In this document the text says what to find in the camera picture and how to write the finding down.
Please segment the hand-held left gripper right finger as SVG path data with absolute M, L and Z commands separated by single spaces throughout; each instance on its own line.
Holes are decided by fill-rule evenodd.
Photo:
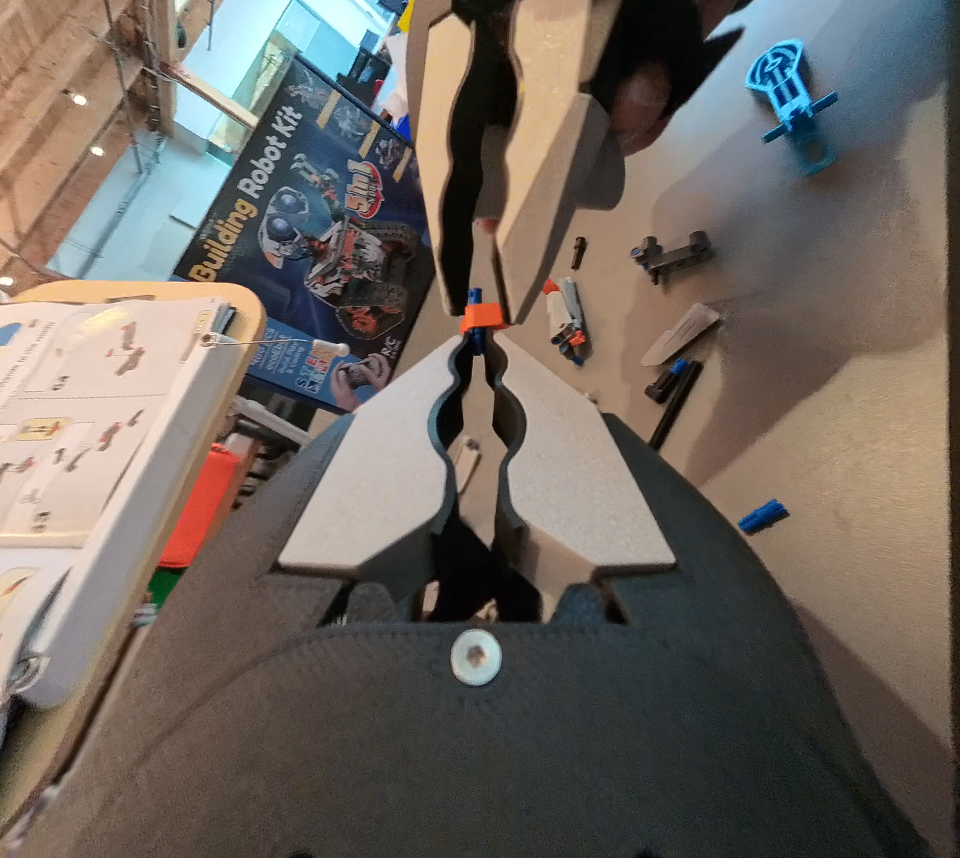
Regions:
M 531 585 L 676 565 L 599 408 L 507 337 L 486 349 L 500 465 L 496 545 Z

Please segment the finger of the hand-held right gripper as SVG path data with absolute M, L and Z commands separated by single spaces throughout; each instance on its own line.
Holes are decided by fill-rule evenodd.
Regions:
M 609 128 L 591 94 L 594 0 L 519 0 L 510 29 L 517 106 L 503 153 L 506 202 L 495 233 L 498 294 L 528 318 L 568 233 Z
M 476 22 L 455 12 L 427 31 L 415 150 L 440 298 L 451 317 L 465 312 L 471 284 L 488 121 L 485 46 Z

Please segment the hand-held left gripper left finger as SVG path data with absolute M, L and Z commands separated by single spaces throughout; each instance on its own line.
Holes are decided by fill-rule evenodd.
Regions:
M 431 580 L 433 535 L 452 509 L 437 418 L 459 385 L 451 337 L 357 408 L 278 555 L 340 580 Z

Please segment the dark grey beam assembly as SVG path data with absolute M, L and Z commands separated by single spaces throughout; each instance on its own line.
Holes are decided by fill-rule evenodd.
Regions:
M 665 250 L 655 236 L 645 237 L 630 251 L 630 259 L 649 277 L 654 286 L 679 270 L 701 265 L 714 257 L 713 243 L 703 230 L 691 232 L 687 243 Z

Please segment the long black axle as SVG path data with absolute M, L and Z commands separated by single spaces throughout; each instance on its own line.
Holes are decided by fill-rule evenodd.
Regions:
M 671 385 L 669 394 L 665 398 L 663 414 L 649 439 L 649 445 L 654 450 L 660 450 L 665 443 L 702 370 L 702 361 L 685 360 L 684 368 L 677 372 L 676 380 Z

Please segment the black connector with blue pin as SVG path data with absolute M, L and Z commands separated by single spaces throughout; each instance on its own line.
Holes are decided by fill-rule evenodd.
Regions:
M 689 366 L 687 359 L 675 360 L 664 372 L 644 388 L 644 394 L 655 404 L 663 405 L 673 394 L 681 376 Z

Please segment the dark blue robot kit box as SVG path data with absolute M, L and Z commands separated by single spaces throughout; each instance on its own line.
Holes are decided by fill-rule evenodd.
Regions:
M 390 381 L 435 270 L 412 145 L 292 59 L 174 267 L 261 302 L 248 375 L 354 411 Z

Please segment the grey white orange assembly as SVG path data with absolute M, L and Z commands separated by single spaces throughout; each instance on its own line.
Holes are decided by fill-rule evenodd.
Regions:
M 544 282 L 550 344 L 575 367 L 581 368 L 589 353 L 589 336 L 576 283 L 570 277 Z

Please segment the red container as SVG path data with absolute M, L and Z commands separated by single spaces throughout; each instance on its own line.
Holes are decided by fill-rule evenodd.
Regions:
M 213 444 L 160 556 L 158 566 L 183 569 L 193 563 L 226 499 L 239 457 Z

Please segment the silver wedge piece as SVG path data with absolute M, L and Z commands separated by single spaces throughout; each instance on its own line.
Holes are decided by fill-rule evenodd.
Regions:
M 643 355 L 640 362 L 647 368 L 656 368 L 680 356 L 680 353 L 701 335 L 719 324 L 720 312 L 703 303 L 693 304 L 680 320 L 664 331 Z

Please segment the light blue plastic tool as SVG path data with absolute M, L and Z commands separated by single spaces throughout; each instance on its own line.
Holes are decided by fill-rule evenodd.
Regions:
M 837 92 L 814 99 L 805 75 L 809 66 L 801 39 L 785 39 L 763 51 L 750 65 L 745 87 L 766 100 L 776 125 L 761 135 L 771 144 L 785 138 L 798 167 L 809 177 L 821 173 L 835 162 L 831 145 L 821 136 L 817 117 L 838 102 Z

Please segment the white book stand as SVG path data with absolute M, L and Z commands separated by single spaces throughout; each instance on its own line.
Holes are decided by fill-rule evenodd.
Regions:
M 132 594 L 138 572 L 152 555 L 163 521 L 190 491 L 196 460 L 210 444 L 258 344 L 229 336 L 242 312 L 253 314 L 255 335 L 265 327 L 253 292 L 236 285 L 160 282 L 60 281 L 80 297 L 11 303 L 108 303 L 217 298 L 228 313 L 202 335 L 194 382 L 185 396 L 165 405 L 150 427 L 101 518 L 79 548 L 2 547 L 2 719 L 17 700 L 54 708 L 79 686 L 108 626 Z

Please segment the instruction booklet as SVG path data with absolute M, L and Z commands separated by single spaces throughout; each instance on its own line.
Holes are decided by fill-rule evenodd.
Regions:
M 2 306 L 2 547 L 86 543 L 229 310 L 217 297 Z

